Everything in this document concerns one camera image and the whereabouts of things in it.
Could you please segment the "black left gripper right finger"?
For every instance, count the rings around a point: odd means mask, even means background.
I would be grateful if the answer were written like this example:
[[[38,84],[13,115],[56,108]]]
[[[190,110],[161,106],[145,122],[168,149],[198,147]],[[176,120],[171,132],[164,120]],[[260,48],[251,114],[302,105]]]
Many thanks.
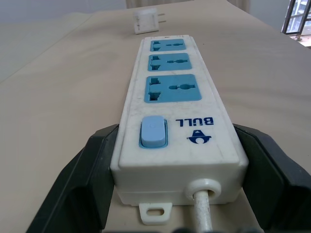
[[[234,125],[249,160],[243,190],[266,233],[311,231],[311,176],[275,140],[253,128]]]

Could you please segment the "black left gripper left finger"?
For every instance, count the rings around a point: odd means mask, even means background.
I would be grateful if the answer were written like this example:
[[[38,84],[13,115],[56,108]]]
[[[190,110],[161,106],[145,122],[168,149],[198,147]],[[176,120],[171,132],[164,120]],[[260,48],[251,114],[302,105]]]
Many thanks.
[[[29,233],[100,233],[114,190],[110,170],[117,124],[98,130],[62,169],[32,220]]]

